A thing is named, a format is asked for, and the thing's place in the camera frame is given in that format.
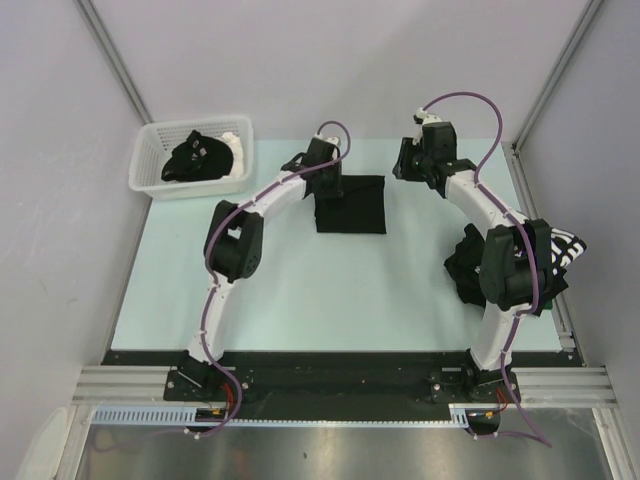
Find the black graphic t-shirt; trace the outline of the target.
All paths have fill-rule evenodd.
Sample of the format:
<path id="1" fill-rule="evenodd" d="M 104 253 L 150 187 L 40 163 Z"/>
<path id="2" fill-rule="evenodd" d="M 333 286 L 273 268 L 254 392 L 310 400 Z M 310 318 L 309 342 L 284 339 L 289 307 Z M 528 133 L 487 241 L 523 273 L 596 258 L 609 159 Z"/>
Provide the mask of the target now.
<path id="1" fill-rule="evenodd" d="M 316 231 L 385 235 L 384 188 L 384 176 L 343 176 L 341 197 L 315 199 Z"/>

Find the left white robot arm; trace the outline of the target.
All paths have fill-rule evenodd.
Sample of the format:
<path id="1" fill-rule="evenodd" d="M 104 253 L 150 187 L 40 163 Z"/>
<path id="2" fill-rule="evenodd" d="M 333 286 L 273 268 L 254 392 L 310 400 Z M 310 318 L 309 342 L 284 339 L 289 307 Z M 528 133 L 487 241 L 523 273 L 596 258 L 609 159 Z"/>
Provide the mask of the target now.
<path id="1" fill-rule="evenodd" d="M 217 205 L 204 250 L 210 287 L 188 357 L 177 367 L 187 389 L 197 398 L 214 397 L 230 377 L 217 363 L 224 353 L 225 304 L 239 282 L 257 271 L 266 224 L 285 207 L 311 194 L 340 197 L 341 176 L 339 162 L 316 167 L 289 165 L 253 197 Z"/>

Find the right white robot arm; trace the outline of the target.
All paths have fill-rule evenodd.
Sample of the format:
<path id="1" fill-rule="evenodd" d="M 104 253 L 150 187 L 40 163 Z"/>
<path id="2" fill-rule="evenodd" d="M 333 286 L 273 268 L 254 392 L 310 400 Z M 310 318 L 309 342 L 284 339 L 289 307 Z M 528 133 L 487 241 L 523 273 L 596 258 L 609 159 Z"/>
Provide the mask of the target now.
<path id="1" fill-rule="evenodd" d="M 521 317 L 539 312 L 541 296 L 554 281 L 551 227 L 504 204 L 479 181 L 479 168 L 457 157 L 454 139 L 403 138 L 393 175 L 426 183 L 462 211 L 481 235 L 479 286 L 485 310 L 458 388 L 473 401 L 491 401 L 499 394 L 515 398 L 509 372 Z"/>

